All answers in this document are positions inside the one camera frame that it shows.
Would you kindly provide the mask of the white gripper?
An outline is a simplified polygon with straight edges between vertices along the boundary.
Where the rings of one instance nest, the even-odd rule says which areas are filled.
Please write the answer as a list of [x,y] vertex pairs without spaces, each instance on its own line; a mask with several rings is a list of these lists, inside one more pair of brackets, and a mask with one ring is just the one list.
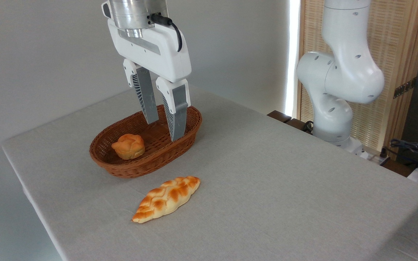
[[128,84],[135,90],[142,113],[148,124],[156,122],[157,106],[150,71],[159,77],[156,87],[164,99],[169,133],[172,141],[184,136],[187,108],[191,106],[187,76],[191,62],[187,43],[181,34],[182,47],[174,28],[156,25],[142,31],[141,38],[133,38],[108,19],[109,31],[117,52],[124,57],[123,69]]

